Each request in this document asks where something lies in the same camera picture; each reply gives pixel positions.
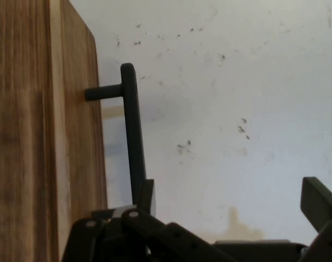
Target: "metal rod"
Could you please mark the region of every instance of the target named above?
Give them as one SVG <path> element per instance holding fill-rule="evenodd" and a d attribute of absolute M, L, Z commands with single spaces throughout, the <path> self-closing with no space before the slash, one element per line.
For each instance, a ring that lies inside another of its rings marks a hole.
<path fill-rule="evenodd" d="M 122 96 L 122 86 L 112 85 L 89 88 L 84 91 L 86 101 L 100 100 L 105 98 L 114 98 Z"/>

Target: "wooden block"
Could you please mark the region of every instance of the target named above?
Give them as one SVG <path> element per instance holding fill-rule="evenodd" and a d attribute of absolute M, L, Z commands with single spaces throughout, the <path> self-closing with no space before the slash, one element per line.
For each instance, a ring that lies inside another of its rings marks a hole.
<path fill-rule="evenodd" d="M 0 261 L 58 261 L 107 208 L 95 42 L 67 0 L 0 0 Z"/>

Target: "black plastic part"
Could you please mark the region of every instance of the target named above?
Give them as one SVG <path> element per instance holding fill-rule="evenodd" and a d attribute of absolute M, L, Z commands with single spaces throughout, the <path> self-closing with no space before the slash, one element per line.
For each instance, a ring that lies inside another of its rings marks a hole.
<path fill-rule="evenodd" d="M 146 180 L 146 170 L 137 80 L 132 64 L 121 65 L 121 80 L 120 85 L 89 88 L 85 90 L 84 97 L 87 101 L 123 97 L 132 203 L 136 204 L 142 184 Z"/>
<path fill-rule="evenodd" d="M 300 208 L 319 232 L 332 220 L 332 192 L 317 178 L 303 178 Z"/>
<path fill-rule="evenodd" d="M 155 216 L 155 186 L 153 179 L 146 179 L 139 193 L 137 208 Z"/>
<path fill-rule="evenodd" d="M 278 242 L 244 242 L 214 244 L 240 262 L 297 262 L 305 245 Z"/>
<path fill-rule="evenodd" d="M 93 262 L 99 247 L 104 224 L 99 219 L 85 218 L 78 220 L 71 227 L 62 262 Z"/>
<path fill-rule="evenodd" d="M 122 214 L 122 222 L 143 242 L 146 242 L 152 254 L 156 253 L 160 256 L 163 253 L 172 254 L 174 259 L 169 261 L 237 261 L 180 225 L 176 223 L 164 225 L 142 210 L 125 211 Z"/>
<path fill-rule="evenodd" d="M 89 88 L 84 91 L 86 101 L 101 100 L 122 96 L 122 85 Z"/>
<path fill-rule="evenodd" d="M 106 224 L 105 237 L 101 240 L 97 254 L 95 262 L 143 262 L 148 255 L 145 243 L 122 230 L 120 218 L 112 218 Z"/>
<path fill-rule="evenodd" d="M 94 219 L 109 219 L 112 218 L 115 209 L 96 210 L 91 213 Z"/>
<path fill-rule="evenodd" d="M 300 262 L 332 262 L 332 221 L 321 230 Z"/>

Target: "wood grain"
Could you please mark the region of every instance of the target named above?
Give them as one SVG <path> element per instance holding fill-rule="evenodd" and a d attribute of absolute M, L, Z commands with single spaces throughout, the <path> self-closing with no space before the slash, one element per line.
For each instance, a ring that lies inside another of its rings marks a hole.
<path fill-rule="evenodd" d="M 67 0 L 0 0 L 0 261 L 58 261 L 107 208 L 92 34 Z"/>

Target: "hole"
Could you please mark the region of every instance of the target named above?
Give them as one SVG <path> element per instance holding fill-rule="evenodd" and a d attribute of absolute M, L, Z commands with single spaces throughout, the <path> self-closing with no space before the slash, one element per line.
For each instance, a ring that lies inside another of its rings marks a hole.
<path fill-rule="evenodd" d="M 174 234 L 173 234 L 173 236 L 175 237 L 175 238 L 180 238 L 181 237 L 181 233 L 180 232 L 175 232 Z"/>
<path fill-rule="evenodd" d="M 196 243 L 191 243 L 190 248 L 191 248 L 191 249 L 196 249 L 196 248 L 197 248 L 197 244 L 196 244 Z"/>
<path fill-rule="evenodd" d="M 328 246 L 332 247 L 332 240 L 329 240 L 329 241 L 327 242 L 327 244 L 328 244 Z"/>

